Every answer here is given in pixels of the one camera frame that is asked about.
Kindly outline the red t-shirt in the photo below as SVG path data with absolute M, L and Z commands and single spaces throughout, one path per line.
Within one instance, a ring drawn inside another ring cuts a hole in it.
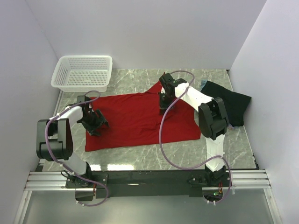
M 158 95 L 161 88 L 160 83 L 156 83 L 143 93 L 100 97 L 93 101 L 94 109 L 101 111 L 109 127 L 100 127 L 98 137 L 86 134 L 85 151 L 157 144 L 160 127 L 163 143 L 200 139 L 194 109 L 183 100 L 179 100 L 162 121 Z

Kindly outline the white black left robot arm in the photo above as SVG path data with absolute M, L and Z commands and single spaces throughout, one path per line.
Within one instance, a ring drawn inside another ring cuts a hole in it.
M 74 152 L 71 127 L 81 124 L 90 136 L 100 136 L 102 126 L 109 127 L 107 119 L 99 109 L 93 109 L 93 101 L 86 94 L 77 97 L 75 104 L 68 105 L 50 119 L 37 122 L 36 154 L 38 158 L 54 161 L 64 169 L 61 175 L 67 181 L 87 188 L 97 185 L 88 162 Z

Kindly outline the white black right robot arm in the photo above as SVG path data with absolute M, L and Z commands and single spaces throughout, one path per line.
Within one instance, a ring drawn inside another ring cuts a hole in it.
M 159 93 L 160 113 L 165 121 L 169 110 L 183 100 L 198 112 L 199 128 L 206 139 L 207 159 L 204 176 L 199 181 L 204 184 L 218 184 L 228 177 L 228 162 L 224 159 L 224 139 L 229 125 L 227 111 L 221 98 L 209 97 L 191 86 L 184 79 L 174 79 L 170 73 L 164 73 L 159 82 L 162 86 Z

